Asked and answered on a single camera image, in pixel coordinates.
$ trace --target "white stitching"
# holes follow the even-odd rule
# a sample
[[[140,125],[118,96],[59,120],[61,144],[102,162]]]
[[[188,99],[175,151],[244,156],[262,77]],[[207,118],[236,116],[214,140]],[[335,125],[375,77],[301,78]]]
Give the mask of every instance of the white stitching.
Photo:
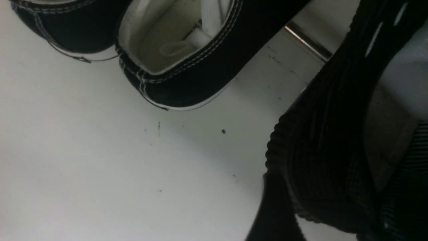
[[[66,6],[66,7],[58,7],[58,8],[31,8],[28,6],[28,2],[26,0],[20,0],[16,5],[19,8],[28,10],[28,11],[32,11],[35,13],[43,13],[43,14],[63,14],[63,13],[68,13],[68,12],[72,12],[74,10],[78,10],[80,8],[86,7],[94,2],[96,2],[97,0],[86,0],[83,1],[81,3],[77,3],[74,5],[70,5],[70,6]]]
[[[52,44],[55,44],[56,46],[60,46],[53,38],[52,36],[48,33],[48,31],[45,29],[45,27],[43,26],[43,22],[42,19],[40,18],[40,16],[37,15],[37,13],[33,12],[33,11],[29,11],[31,13],[31,15],[34,16],[34,19],[36,21],[36,27],[39,29],[39,31],[43,34],[43,36],[45,36],[46,40],[51,42]]]
[[[207,56],[209,56],[212,52],[214,52],[214,50],[216,50],[218,48],[218,46],[223,43],[224,39],[228,36],[228,34],[230,33],[230,31],[232,30],[233,26],[235,25],[240,12],[242,10],[242,5],[243,2],[238,0],[238,4],[239,6],[237,7],[235,13],[232,15],[233,21],[231,22],[231,24],[229,24],[226,27],[226,31],[224,31],[222,33],[222,35],[220,36],[219,39],[216,40],[216,42],[214,42],[209,48],[207,48],[205,51],[201,52],[196,58],[192,59],[191,61],[187,62],[186,64],[184,64],[183,66],[181,66],[180,68],[178,68],[177,70],[175,70],[173,73],[169,74],[167,77],[165,78],[161,78],[161,79],[156,79],[156,80],[147,80],[148,83],[151,84],[159,84],[162,83],[170,78],[172,78],[173,76],[189,69],[190,67],[196,65],[197,63],[199,63],[200,61],[204,60]]]

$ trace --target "shoe lace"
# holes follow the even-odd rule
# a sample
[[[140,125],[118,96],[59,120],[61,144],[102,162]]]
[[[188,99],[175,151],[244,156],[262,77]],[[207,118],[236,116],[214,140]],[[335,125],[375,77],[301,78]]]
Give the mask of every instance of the shoe lace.
[[[159,49],[165,57],[174,57],[184,52],[205,47],[221,30],[227,17],[231,0],[202,0],[202,26],[196,25],[188,36],[178,42],[169,42]]]

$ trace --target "black canvas sneaker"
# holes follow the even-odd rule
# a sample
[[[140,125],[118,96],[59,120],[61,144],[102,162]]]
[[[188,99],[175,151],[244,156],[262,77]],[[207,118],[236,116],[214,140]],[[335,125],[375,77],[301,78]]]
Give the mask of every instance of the black canvas sneaker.
[[[381,207],[391,205],[376,189],[363,134],[375,87],[392,58],[426,21],[427,4],[425,0],[361,0],[339,50],[275,126],[266,153],[264,198],[248,240],[304,240],[294,213],[358,234],[360,240],[390,240],[386,227],[400,227],[394,225],[394,217],[381,218]],[[426,126],[420,128],[418,140],[426,132]],[[426,153],[417,151],[413,158]],[[420,234],[426,229],[427,172],[421,163],[418,168],[425,172],[424,182],[416,186],[411,184],[415,178],[409,179],[401,187],[406,191],[397,194],[398,182],[393,178],[387,190],[393,190],[389,196],[401,196],[394,215],[407,222],[407,232],[395,234],[426,240]],[[410,202],[407,194],[415,200]],[[420,220],[417,228],[411,227]]]
[[[309,0],[133,0],[117,51],[131,84],[163,109],[191,110],[227,88]]]
[[[129,0],[10,0],[36,34],[71,53],[92,54],[114,44],[116,23]]]

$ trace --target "white floor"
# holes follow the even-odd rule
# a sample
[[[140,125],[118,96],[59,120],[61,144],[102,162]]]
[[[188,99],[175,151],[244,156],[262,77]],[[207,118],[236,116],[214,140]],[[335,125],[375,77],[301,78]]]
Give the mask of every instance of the white floor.
[[[336,1],[309,10],[323,2]],[[273,126],[321,67],[282,31],[213,102],[166,112],[133,89],[117,60],[58,54],[7,1],[0,30],[2,241],[244,240]],[[337,31],[340,43],[346,27]],[[309,241],[355,240],[302,228]]]

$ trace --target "shoe insole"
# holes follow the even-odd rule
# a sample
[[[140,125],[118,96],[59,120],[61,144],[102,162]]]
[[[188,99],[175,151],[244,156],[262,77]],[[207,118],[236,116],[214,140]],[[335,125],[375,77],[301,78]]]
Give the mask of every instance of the shoe insole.
[[[177,0],[144,34],[137,57],[151,72],[160,72],[194,50],[176,56],[164,56],[160,48],[170,42],[182,41],[193,29],[201,27],[201,0]]]

